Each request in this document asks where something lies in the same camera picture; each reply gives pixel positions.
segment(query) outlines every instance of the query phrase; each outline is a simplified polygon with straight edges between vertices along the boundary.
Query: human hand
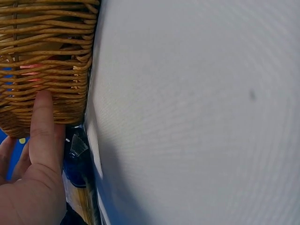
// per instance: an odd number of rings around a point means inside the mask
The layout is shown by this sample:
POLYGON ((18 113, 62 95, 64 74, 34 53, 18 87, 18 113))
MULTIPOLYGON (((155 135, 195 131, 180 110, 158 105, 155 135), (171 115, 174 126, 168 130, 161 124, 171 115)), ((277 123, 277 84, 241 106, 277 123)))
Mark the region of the human hand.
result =
POLYGON ((37 94, 30 127, 12 182, 5 181, 15 140, 0 145, 0 224, 59 225, 66 212, 61 170, 65 127, 54 125, 50 92, 37 94))

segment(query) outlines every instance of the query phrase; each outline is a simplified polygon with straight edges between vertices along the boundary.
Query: basket weave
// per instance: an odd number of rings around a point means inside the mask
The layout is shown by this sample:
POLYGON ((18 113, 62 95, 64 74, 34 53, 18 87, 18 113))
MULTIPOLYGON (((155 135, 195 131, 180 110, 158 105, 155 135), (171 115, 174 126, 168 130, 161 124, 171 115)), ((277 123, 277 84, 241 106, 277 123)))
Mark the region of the basket weave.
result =
POLYGON ((85 109, 99 0, 0 0, 0 127, 29 135, 37 91, 51 91, 54 120, 85 109))

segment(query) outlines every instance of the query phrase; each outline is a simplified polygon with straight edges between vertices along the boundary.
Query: white surface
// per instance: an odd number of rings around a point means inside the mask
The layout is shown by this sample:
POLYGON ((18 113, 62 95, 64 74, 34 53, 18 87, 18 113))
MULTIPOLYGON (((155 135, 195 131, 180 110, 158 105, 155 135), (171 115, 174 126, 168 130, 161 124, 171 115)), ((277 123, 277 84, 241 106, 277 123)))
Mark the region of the white surface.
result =
POLYGON ((300 224, 299 15, 104 2, 86 124, 108 224, 300 224))

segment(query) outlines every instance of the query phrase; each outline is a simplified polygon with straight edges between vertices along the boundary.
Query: blue object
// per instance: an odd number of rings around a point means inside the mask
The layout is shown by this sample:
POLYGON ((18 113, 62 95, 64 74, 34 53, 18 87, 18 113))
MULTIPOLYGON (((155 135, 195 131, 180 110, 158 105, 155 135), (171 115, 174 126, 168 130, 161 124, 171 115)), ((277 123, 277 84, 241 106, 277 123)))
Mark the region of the blue object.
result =
MULTIPOLYGON (((0 130, 0 141, 2 142, 6 137, 7 137, 7 135, 0 130)), ((7 172, 7 175, 6 175, 7 180, 11 179, 11 176, 12 176, 13 171, 14 171, 14 167, 17 164, 17 162, 19 161, 19 158, 20 158, 20 155, 22 153, 24 145, 25 144, 21 144, 19 142, 19 140, 17 140, 16 145, 15 145, 15 149, 14 149, 14 151, 12 153, 12 156, 11 156, 11 159, 10 159, 9 168, 8 168, 8 172, 7 172)))

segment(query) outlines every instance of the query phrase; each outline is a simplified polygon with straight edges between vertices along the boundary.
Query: dark spot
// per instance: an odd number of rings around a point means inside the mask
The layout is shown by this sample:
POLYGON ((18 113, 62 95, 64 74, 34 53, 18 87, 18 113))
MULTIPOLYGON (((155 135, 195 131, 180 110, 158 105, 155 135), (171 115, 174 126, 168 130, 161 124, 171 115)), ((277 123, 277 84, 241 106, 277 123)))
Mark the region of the dark spot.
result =
POLYGON ((255 94, 255 92, 254 92, 253 89, 251 89, 251 90, 249 91, 249 97, 250 97, 250 100, 256 101, 256 94, 255 94))

